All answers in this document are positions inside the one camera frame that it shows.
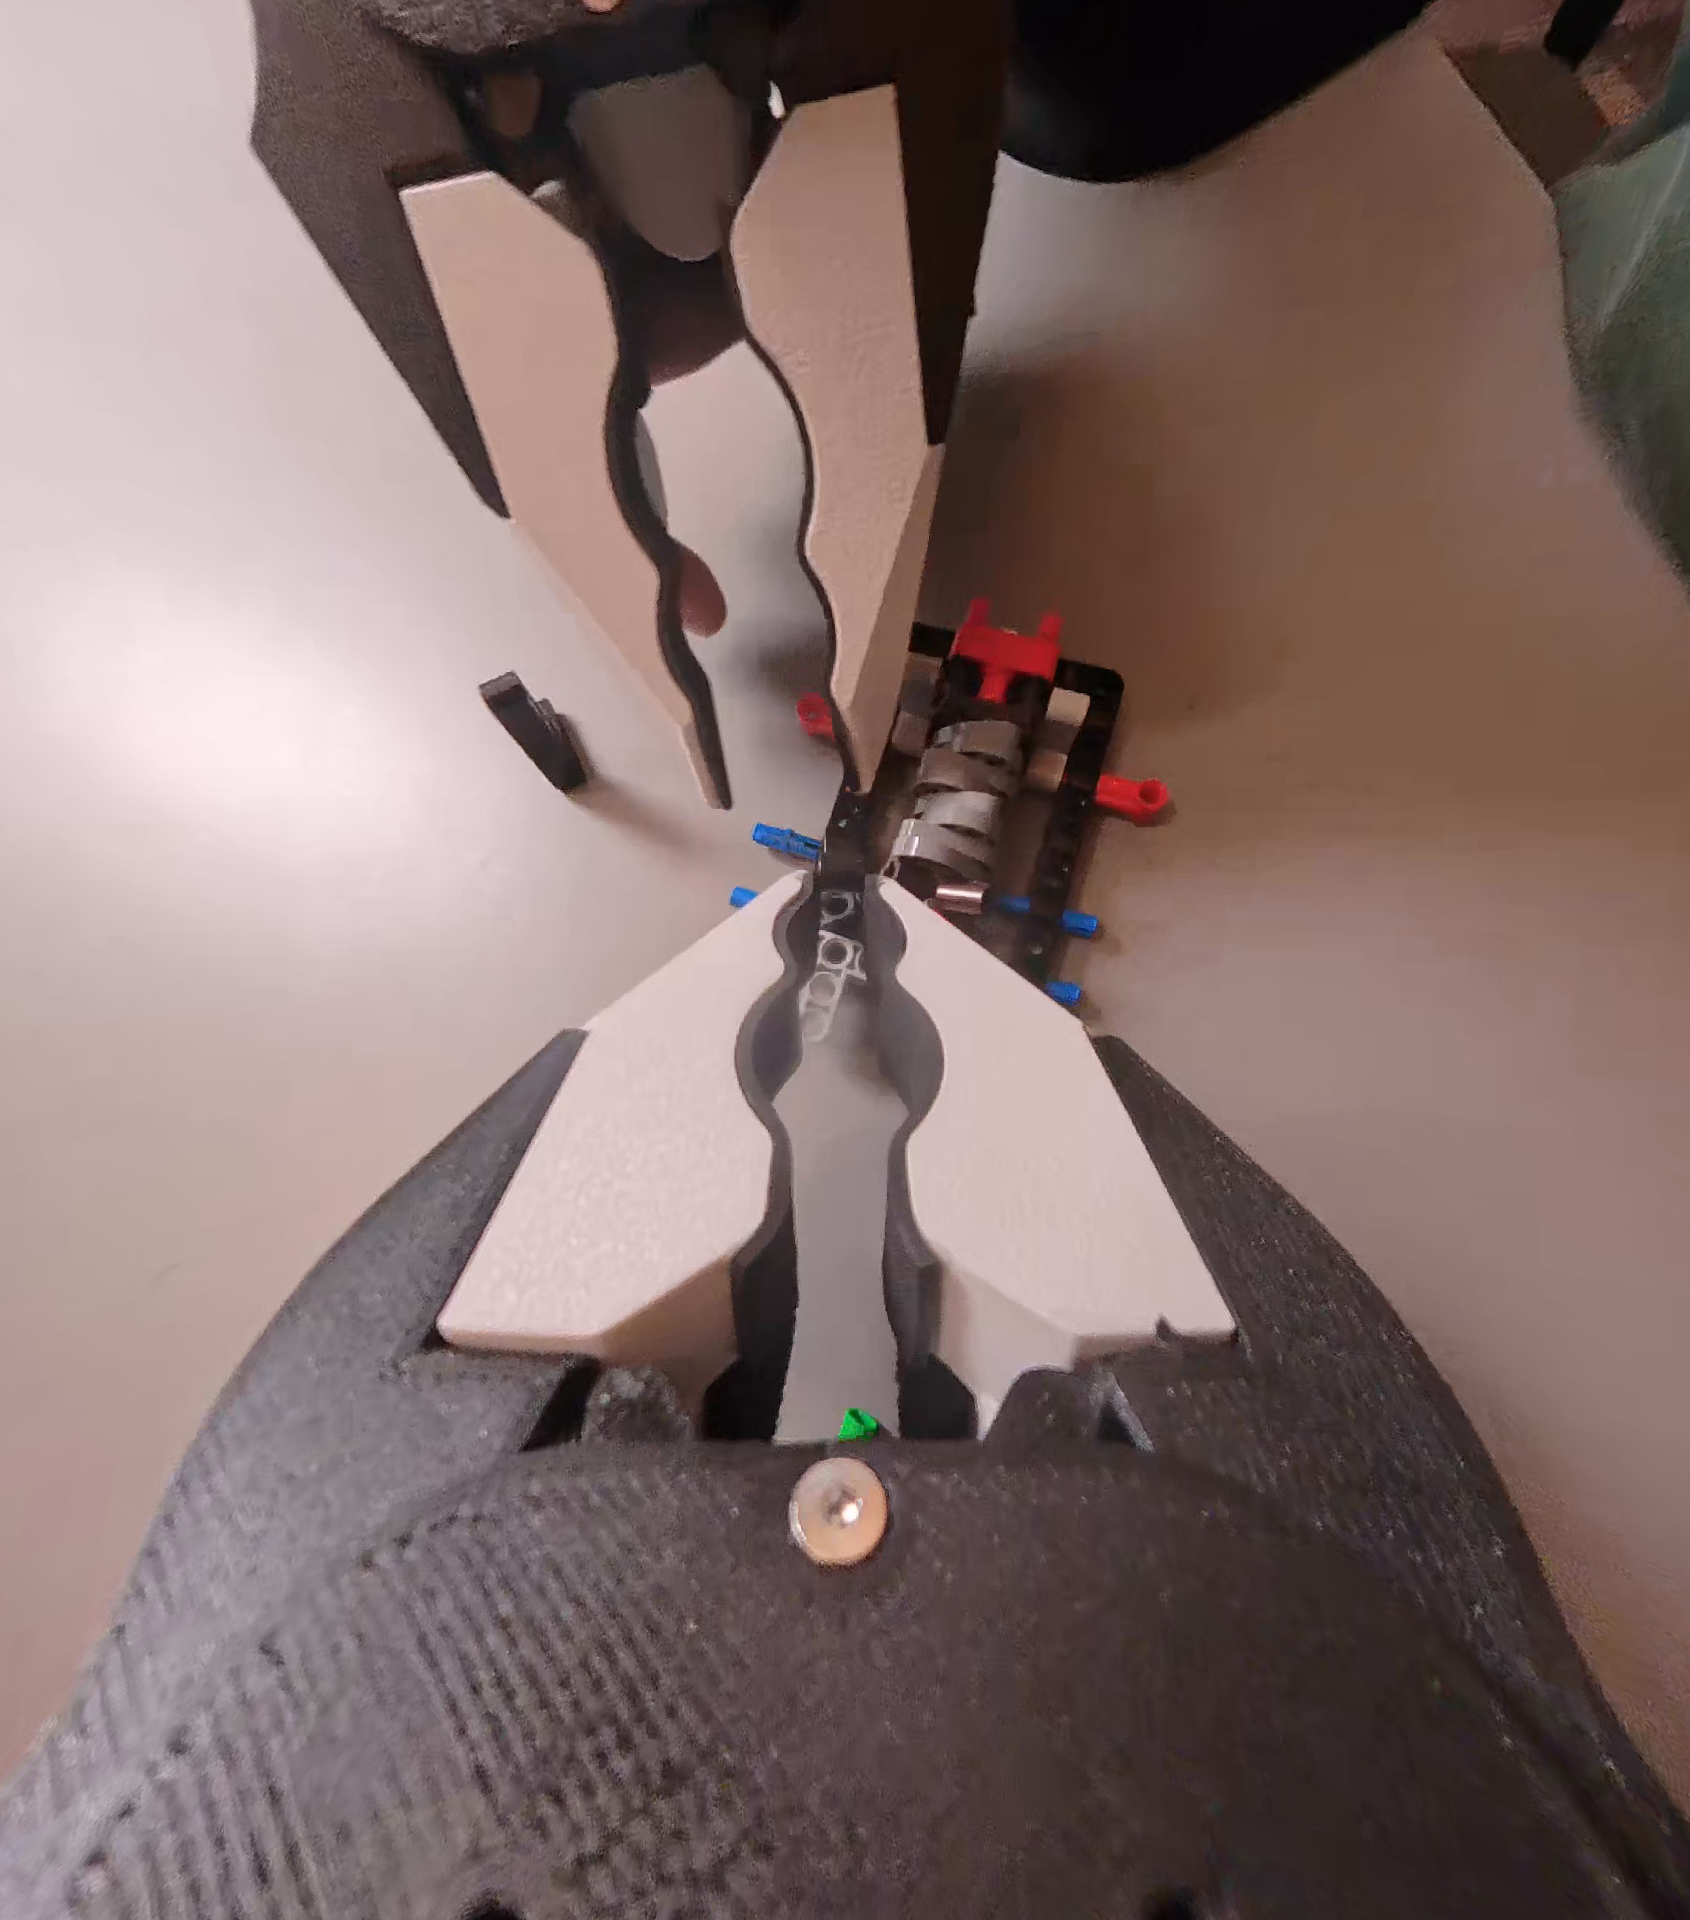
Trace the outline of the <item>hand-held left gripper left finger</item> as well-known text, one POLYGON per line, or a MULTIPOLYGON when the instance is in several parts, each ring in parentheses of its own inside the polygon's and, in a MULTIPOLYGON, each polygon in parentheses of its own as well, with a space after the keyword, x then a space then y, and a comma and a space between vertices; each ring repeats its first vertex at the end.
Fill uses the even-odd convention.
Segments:
POLYGON ((461 1353, 724 1370, 734 1280, 775 1143, 740 1083, 749 1014, 784 983, 784 874, 588 1021, 437 1320, 461 1353))

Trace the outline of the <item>dark angled lego beam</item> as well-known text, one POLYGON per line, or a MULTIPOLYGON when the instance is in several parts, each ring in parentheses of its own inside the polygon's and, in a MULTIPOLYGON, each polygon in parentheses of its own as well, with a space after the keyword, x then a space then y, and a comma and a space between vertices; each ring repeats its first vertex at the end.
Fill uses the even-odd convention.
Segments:
POLYGON ((590 769, 569 717, 548 699, 531 693, 518 674, 496 674, 481 684, 478 693, 488 717, 552 787, 570 795, 590 784, 590 769))

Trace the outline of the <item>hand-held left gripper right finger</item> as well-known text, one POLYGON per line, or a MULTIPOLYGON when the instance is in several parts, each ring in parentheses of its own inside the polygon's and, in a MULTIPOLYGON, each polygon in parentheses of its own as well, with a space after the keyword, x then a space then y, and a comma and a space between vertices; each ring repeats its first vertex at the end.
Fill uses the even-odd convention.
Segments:
POLYGON ((883 1291, 902 1430, 987 1430, 1027 1374, 1240 1328, 1082 1021, 889 877, 864 896, 902 1099, 883 1291))

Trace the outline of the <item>person's right hand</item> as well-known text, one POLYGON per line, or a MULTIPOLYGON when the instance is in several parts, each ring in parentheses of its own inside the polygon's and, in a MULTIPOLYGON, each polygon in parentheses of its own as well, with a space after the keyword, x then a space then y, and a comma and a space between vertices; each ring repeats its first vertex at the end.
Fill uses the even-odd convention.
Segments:
MULTIPOLYGON (((629 234, 621 266, 650 386, 697 372, 738 344, 743 320, 723 252, 676 259, 629 234)), ((681 558, 683 630, 713 637, 728 623, 724 593, 695 549, 681 547, 681 558)))

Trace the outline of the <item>black frame lego assembly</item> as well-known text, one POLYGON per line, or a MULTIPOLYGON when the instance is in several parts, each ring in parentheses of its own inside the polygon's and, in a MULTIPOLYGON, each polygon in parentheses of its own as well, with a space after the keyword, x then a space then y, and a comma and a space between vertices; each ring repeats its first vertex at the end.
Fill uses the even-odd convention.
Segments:
POLYGON ((1061 625, 1050 611, 1034 630, 1013 630, 982 599, 956 628, 917 623, 872 789, 845 781, 823 835, 753 828, 756 844, 817 874, 814 961, 798 995, 808 1042, 823 1042, 867 988, 875 877, 1060 1007, 1085 1007, 1060 966, 1101 932, 1101 918, 1075 906, 1096 824, 1148 828, 1174 798, 1163 778, 1114 773, 1125 684, 1118 670, 1070 658, 1061 625))

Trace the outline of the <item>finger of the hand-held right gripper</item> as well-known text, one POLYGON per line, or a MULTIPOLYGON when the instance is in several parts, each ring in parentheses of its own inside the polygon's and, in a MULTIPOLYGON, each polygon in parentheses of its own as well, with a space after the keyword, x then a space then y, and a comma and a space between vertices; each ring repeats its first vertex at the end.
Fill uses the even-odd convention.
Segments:
POLYGON ((495 172, 413 183, 402 207, 506 510, 662 710, 706 803, 728 809, 710 685, 683 637, 683 552, 643 488, 640 389, 605 266, 495 172))
POLYGON ((731 252, 746 335, 805 433, 801 558, 828 618, 835 737, 856 789, 869 789, 943 467, 927 441, 895 84, 784 116, 731 252))

